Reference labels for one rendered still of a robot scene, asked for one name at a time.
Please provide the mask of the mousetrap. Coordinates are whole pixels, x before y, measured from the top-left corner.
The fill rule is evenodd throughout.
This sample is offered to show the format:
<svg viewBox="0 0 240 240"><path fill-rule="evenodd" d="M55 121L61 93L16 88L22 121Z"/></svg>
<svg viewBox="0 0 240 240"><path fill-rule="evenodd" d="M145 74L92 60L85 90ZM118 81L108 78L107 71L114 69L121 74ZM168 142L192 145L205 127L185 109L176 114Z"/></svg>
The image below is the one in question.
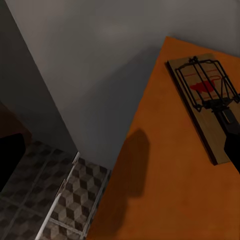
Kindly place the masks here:
<svg viewBox="0 0 240 240"><path fill-rule="evenodd" d="M170 59L168 69L214 165L230 162L228 133L240 135L240 93L213 53Z"/></svg>

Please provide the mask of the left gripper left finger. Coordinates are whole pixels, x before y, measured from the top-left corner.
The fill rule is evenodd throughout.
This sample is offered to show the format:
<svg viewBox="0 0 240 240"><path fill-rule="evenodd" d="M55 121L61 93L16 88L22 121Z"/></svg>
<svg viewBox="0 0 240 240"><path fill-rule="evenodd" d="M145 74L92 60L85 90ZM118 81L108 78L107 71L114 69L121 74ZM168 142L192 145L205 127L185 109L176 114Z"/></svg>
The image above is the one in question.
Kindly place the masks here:
<svg viewBox="0 0 240 240"><path fill-rule="evenodd" d="M26 152L21 133L0 138L0 193Z"/></svg>

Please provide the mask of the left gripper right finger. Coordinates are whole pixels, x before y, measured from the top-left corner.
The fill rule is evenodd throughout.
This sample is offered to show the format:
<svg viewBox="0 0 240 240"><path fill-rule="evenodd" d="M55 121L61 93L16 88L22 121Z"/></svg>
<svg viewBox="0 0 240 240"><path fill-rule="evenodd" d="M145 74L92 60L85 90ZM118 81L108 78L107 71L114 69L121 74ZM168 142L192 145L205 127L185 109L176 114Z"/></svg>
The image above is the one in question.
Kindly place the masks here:
<svg viewBox="0 0 240 240"><path fill-rule="evenodd" d="M228 133L224 151L230 158L233 165L240 173L240 135L235 133Z"/></svg>

